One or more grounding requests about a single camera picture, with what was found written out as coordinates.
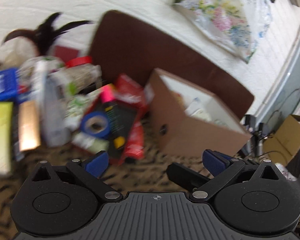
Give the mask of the pink capped black marker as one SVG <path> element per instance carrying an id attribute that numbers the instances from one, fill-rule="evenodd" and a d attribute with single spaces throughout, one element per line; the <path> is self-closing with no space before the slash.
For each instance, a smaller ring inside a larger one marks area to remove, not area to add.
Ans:
<path id="1" fill-rule="evenodd" d="M 123 126 L 112 85 L 105 85 L 101 88 L 101 102 L 110 122 L 114 146 L 120 150 L 124 148 L 126 139 L 123 133 Z"/>

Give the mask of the small green box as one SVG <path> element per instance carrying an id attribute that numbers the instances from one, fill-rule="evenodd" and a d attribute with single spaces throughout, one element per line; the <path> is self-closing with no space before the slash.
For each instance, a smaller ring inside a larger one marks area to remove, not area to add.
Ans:
<path id="1" fill-rule="evenodd" d="M 83 132 L 75 133 L 72 137 L 72 144 L 91 154 L 97 154 L 100 151 L 107 151 L 109 141 L 99 139 Z"/>

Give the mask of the red plastic packet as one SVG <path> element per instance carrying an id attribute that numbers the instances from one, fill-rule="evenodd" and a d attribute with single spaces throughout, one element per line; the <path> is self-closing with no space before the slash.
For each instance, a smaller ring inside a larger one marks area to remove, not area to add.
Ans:
<path id="1" fill-rule="evenodd" d="M 144 158 L 144 132 L 140 121 L 134 123 L 125 144 L 123 157 L 140 160 Z"/>

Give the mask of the blue tape roll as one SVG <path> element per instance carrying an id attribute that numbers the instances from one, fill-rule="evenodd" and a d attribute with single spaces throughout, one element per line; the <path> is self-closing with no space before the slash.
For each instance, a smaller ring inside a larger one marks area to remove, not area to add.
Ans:
<path id="1" fill-rule="evenodd" d="M 106 113 L 102 111 L 91 112 L 83 116 L 79 128 L 95 138 L 108 139 L 110 135 L 110 122 Z"/>

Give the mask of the black tripod stand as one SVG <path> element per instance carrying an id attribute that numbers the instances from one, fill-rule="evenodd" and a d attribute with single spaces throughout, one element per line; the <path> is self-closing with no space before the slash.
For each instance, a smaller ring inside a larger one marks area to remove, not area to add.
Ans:
<path id="1" fill-rule="evenodd" d="M 250 114 L 244 116 L 244 127 L 251 134 L 251 138 L 241 148 L 239 155 L 242 158 L 251 156 L 253 158 L 260 157 L 263 153 L 263 141 L 267 139 L 269 127 L 266 123 L 256 123 L 256 117 Z"/>

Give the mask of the large brown cardboard box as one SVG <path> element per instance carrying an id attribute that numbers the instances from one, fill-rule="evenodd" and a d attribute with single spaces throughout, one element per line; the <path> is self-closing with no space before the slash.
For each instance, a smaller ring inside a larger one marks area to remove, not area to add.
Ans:
<path id="1" fill-rule="evenodd" d="M 211 149 L 234 156 L 251 138 L 219 97 L 165 70 L 153 70 L 145 94 L 164 154 L 201 157 Z"/>

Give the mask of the red shallow tray box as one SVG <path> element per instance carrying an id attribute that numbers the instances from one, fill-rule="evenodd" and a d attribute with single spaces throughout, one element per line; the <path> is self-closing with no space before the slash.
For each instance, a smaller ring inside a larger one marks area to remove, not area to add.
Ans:
<path id="1" fill-rule="evenodd" d="M 111 164 L 143 159 L 144 133 L 140 119 L 140 110 L 116 98 L 113 86 L 103 86 L 83 116 L 72 144 L 89 154 L 106 151 Z"/>

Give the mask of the open cardboard box at right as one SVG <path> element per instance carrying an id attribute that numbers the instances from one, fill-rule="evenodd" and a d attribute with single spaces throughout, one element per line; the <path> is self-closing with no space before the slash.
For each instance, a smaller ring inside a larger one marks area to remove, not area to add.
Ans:
<path id="1" fill-rule="evenodd" d="M 289 115 L 263 143 L 263 156 L 287 166 L 300 150 L 300 116 Z"/>

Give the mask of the white green tube bottle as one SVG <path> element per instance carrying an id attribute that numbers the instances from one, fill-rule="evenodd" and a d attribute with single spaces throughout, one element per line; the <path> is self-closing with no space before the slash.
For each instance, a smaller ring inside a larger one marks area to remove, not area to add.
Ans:
<path id="1" fill-rule="evenodd" d="M 93 98 L 89 95 L 76 95 L 67 104 L 64 124 L 71 132 L 79 128 L 85 111 L 90 107 Z"/>

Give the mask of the copper coloured box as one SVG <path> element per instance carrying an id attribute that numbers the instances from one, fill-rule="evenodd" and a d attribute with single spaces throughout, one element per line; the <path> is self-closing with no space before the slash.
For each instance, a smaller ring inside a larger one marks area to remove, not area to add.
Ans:
<path id="1" fill-rule="evenodd" d="M 33 100 L 19 105 L 18 133 L 21 152 L 33 150 L 41 145 L 39 114 L 36 102 Z"/>

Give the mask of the clear plastic bag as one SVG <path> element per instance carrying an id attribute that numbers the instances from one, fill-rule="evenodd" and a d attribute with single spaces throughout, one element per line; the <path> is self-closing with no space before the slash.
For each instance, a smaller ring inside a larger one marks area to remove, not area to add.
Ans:
<path id="1" fill-rule="evenodd" d="M 42 135 L 48 147 L 60 147 L 70 140 L 70 131 L 64 123 L 65 109 L 59 88 L 48 73 L 47 62 L 40 61 L 44 74 L 42 109 Z"/>

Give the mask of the red lidded jar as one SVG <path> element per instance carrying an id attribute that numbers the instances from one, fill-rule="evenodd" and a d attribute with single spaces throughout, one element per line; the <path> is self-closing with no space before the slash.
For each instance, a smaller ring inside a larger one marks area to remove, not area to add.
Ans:
<path id="1" fill-rule="evenodd" d="M 102 86 L 102 71 L 100 65 L 94 65 L 90 56 L 77 57 L 65 64 L 67 78 L 66 88 L 71 95 L 94 86 L 96 89 Z"/>

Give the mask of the yellow green box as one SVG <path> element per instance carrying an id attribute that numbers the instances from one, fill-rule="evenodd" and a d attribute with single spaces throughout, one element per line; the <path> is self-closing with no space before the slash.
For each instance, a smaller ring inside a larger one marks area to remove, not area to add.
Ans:
<path id="1" fill-rule="evenodd" d="M 0 102 L 0 176 L 11 171 L 12 102 Z"/>

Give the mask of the blue plastic case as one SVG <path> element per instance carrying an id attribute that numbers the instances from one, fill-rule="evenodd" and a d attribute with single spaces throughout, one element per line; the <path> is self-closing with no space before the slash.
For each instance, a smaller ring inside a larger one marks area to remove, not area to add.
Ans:
<path id="1" fill-rule="evenodd" d="M 17 68 L 0 70 L 0 102 L 16 101 L 18 96 Z"/>

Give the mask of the dark brown headboard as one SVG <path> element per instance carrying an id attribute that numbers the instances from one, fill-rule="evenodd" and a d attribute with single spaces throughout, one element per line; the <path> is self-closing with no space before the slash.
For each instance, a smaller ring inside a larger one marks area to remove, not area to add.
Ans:
<path id="1" fill-rule="evenodd" d="M 117 10 L 102 16 L 88 54 L 109 82 L 124 73 L 144 86 L 152 70 L 160 68 L 213 92 L 238 118 L 254 101 L 253 94 L 239 81 L 200 53 Z"/>

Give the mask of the dark feather duster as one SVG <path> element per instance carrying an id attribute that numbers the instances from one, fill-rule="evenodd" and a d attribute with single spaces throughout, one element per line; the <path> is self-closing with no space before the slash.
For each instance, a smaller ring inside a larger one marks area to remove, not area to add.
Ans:
<path id="1" fill-rule="evenodd" d="M 47 55 L 50 47 L 61 35 L 79 26 L 93 24 L 93 21 L 90 20 L 72 21 L 55 29 L 53 24 L 61 14 L 61 12 L 54 12 L 46 18 L 44 22 L 38 25 L 36 29 L 15 29 L 5 36 L 1 44 L 3 45 L 6 42 L 19 37 L 26 38 L 35 45 L 39 56 L 44 56 Z"/>

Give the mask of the floral plastic bag on wall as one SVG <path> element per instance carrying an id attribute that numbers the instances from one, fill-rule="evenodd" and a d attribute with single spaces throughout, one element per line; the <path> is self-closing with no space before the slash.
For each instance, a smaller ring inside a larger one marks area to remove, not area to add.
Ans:
<path id="1" fill-rule="evenodd" d="M 208 39 L 248 63 L 273 20 L 276 0 L 174 0 L 175 8 Z"/>

